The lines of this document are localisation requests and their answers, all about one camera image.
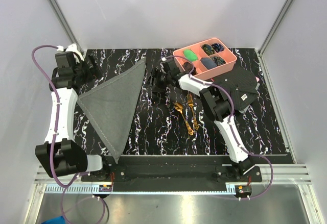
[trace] white label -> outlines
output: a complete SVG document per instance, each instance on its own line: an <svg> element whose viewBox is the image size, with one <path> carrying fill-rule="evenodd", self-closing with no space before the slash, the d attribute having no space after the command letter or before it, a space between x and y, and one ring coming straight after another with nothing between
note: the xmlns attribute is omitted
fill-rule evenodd
<svg viewBox="0 0 327 224"><path fill-rule="evenodd" d="M241 98L242 98L242 100L244 100L244 101L245 101L245 99L247 99L247 95L246 95L246 94L244 94L243 96L241 96Z"/></svg>

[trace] gray cloth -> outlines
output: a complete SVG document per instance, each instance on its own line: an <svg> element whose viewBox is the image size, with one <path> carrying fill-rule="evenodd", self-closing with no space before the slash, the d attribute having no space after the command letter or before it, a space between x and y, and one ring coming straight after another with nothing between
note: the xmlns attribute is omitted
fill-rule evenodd
<svg viewBox="0 0 327 224"><path fill-rule="evenodd" d="M80 95L77 100L116 163L128 140L144 79L145 60Z"/></svg>

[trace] black marble table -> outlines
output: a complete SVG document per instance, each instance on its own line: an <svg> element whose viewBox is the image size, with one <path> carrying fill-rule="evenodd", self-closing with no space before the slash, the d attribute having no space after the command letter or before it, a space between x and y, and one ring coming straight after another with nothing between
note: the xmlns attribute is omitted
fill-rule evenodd
<svg viewBox="0 0 327 224"><path fill-rule="evenodd" d="M244 114L236 113L236 124L247 149L256 154L286 154L265 79L254 49L233 48L236 65L252 71L260 80L259 97ZM82 87L81 93L123 73L143 57L150 61L144 79L160 58L172 55L174 49L90 49L96 56L103 78ZM151 88L143 85L131 125L125 155L223 155L227 154L218 128L204 115L199 98L194 97L200 129L189 136L181 115L174 110L174 102L186 108L186 118L192 126L192 111L187 106L187 92L167 87L165 94L151 95ZM89 120L77 105L74 114L75 141L88 154L109 151L94 131Z"/></svg>

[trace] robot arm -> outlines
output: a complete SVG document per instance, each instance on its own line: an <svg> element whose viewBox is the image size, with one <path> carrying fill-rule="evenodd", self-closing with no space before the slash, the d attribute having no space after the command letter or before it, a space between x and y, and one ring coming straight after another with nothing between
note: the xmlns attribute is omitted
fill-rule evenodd
<svg viewBox="0 0 327 224"><path fill-rule="evenodd" d="M254 168L251 156L241 149L245 146L236 128L234 116L228 122L230 103L222 98L218 89L209 85L211 82L190 78L185 72L179 71L174 60L164 59L161 69L154 70L152 75L150 83L156 88L164 90L165 86L171 84L200 97L204 113L218 127L224 138L235 174L242 176Z"/></svg>
<svg viewBox="0 0 327 224"><path fill-rule="evenodd" d="M70 45L67 49L59 46L56 62L57 67L52 74L52 82L60 97L60 112L54 155L56 175L66 176L78 172L101 170L103 167L101 156L86 155L85 151L75 143L73 135L77 92L82 85L95 78L100 78L100 71L94 57L87 56L84 59L76 44ZM44 144L35 147L35 155L48 175L53 177L50 169L50 146L55 131L57 99L54 91L52 91L51 96L53 103L49 130Z"/></svg>

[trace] pink divided tray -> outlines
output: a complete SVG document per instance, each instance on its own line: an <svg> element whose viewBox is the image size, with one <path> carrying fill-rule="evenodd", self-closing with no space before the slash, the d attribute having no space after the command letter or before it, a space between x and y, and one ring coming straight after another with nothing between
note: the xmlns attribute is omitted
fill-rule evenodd
<svg viewBox="0 0 327 224"><path fill-rule="evenodd" d="M224 47L224 50L222 52L215 53L213 55L208 56L204 50L202 49L202 46L204 44L212 45L212 44L221 44ZM231 71L234 67L234 64L236 62L236 56L217 38L212 38L206 41L202 41L196 44L192 44L190 46L184 47L182 49L177 49L173 52L174 56L184 56L183 51L185 49L192 50L197 56L198 60L192 62L194 66L196 67L197 74L194 75L194 77L197 77L201 80L209 80L215 76L221 75L225 72ZM218 56L225 60L226 64L220 65L218 67L212 68L210 70L206 69L205 66L201 63L201 58L203 57L214 57ZM183 63L186 62L185 59L175 57L176 65L179 67L181 71L185 71L182 67Z"/></svg>

